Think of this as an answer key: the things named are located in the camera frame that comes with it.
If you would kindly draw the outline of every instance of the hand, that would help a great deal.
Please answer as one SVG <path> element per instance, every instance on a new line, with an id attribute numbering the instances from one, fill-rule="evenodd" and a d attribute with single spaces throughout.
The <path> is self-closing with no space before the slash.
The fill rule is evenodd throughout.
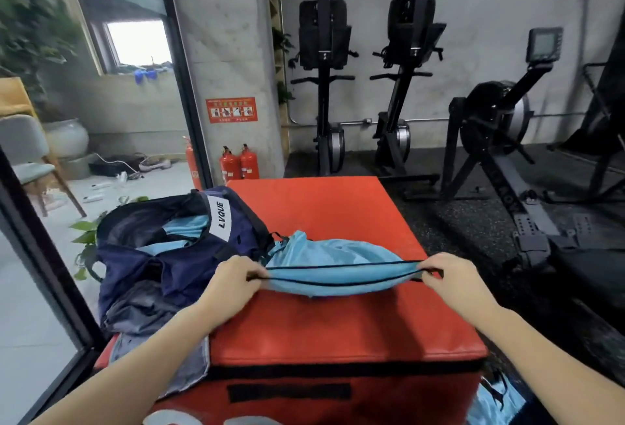
<path id="1" fill-rule="evenodd" d="M 440 269 L 443 278 L 423 272 L 423 283 L 441 296 L 443 301 L 480 331 L 501 309 L 472 262 L 441 253 L 419 264 L 419 269 Z"/>
<path id="2" fill-rule="evenodd" d="M 261 287 L 259 279 L 268 277 L 268 272 L 260 264 L 249 257 L 234 255 L 217 266 L 215 275 L 193 308 L 199 310 L 200 318 L 204 318 L 209 329 L 213 330 L 241 311 Z"/>

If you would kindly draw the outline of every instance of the metal pipe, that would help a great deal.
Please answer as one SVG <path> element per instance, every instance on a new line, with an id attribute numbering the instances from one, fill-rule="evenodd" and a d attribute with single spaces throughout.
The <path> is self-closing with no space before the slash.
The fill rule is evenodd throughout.
<path id="1" fill-rule="evenodd" d="M 532 116 L 532 119 L 537 119 L 539 117 L 563 117 L 563 116 L 583 116 L 586 113 L 565 113 L 565 114 L 535 114 L 534 116 Z M 444 122 L 444 121 L 449 121 L 448 117 L 424 117 L 421 119 L 404 119 L 405 122 Z M 343 121 L 343 122 L 338 122 L 338 124 L 340 124 L 341 126 L 370 126 L 373 124 L 373 119 L 366 118 L 366 119 L 360 119 L 358 121 Z M 317 127 L 317 124 L 300 124 L 300 123 L 295 123 L 295 124 L 283 124 L 282 125 L 283 128 L 289 128 L 289 129 L 295 129 L 295 128 L 315 128 Z"/>

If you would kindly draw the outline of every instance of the navy blue backpack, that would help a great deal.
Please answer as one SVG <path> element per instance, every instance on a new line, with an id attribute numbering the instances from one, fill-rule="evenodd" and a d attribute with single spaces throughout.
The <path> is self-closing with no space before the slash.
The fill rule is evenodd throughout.
<path id="1" fill-rule="evenodd" d="M 156 255 L 137 250 L 171 241 L 163 231 L 174 219 L 207 215 L 198 239 Z M 233 255 L 259 261 L 274 246 L 264 223 L 230 188 L 130 203 L 113 210 L 98 225 L 98 260 L 106 266 L 99 296 L 102 318 L 137 281 L 160 282 L 168 300 L 184 307 L 198 300 L 220 262 Z"/>

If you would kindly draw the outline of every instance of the black rubber gym floor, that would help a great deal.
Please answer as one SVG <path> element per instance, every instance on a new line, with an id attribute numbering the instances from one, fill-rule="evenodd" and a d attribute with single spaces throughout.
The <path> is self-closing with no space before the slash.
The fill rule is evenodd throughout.
<path id="1" fill-rule="evenodd" d="M 582 194 L 582 189 L 590 180 L 594 168 L 592 164 L 560 152 L 551 152 L 544 145 L 526 145 L 526 149 L 535 158 L 536 165 L 529 165 L 518 154 L 512 154 L 512 159 L 521 176 L 537 192 L 549 189 L 559 194 Z M 466 158 L 461 147 L 457 152 L 456 170 Z M 410 173 L 440 173 L 443 153 L 442 148 L 413 149 L 408 160 Z M 373 155 L 372 151 L 347 153 L 340 175 L 377 174 Z M 616 166 L 625 169 L 623 162 L 617 162 Z M 285 176 L 315 176 L 316 167 L 316 154 L 293 153 L 289 156 Z M 615 183 L 623 176 L 609 172 L 605 183 Z M 514 224 L 479 167 L 464 188 L 470 190 L 476 186 L 485 187 L 486 193 L 493 197 L 450 203 L 413 203 L 402 199 L 402 191 L 426 185 L 387 183 L 386 189 L 428 254 L 445 251 L 471 259 L 498 302 L 519 312 L 560 348 L 625 386 L 625 337 L 582 302 L 567 294 L 567 288 L 561 284 L 557 274 L 503 275 L 501 264 L 515 255 L 511 240 Z M 546 210 L 555 222 L 563 226 L 571 225 L 573 213 L 590 213 L 595 227 L 608 242 L 625 244 L 625 203 L 594 206 L 546 204 Z M 491 349 L 494 365 L 515 379 L 516 372 L 507 359 L 495 348 Z M 523 395 L 531 397 L 522 382 L 514 382 Z M 540 410 L 528 418 L 533 423 L 545 420 Z"/>

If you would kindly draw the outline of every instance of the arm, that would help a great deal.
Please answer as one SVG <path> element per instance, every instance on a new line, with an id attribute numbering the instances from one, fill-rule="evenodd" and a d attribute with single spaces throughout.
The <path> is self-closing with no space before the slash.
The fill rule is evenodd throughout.
<path id="1" fill-rule="evenodd" d="M 148 341 L 106 367 L 39 416 L 33 425 L 138 425 L 204 336 L 237 314 L 266 271 L 247 257 L 221 263 L 194 305 L 180 310 Z"/>
<path id="2" fill-rule="evenodd" d="M 623 423 L 625 389 L 499 306 L 471 262 L 442 253 L 419 264 L 420 269 L 434 267 L 443 278 L 424 273 L 423 282 L 504 352 L 559 425 Z"/>

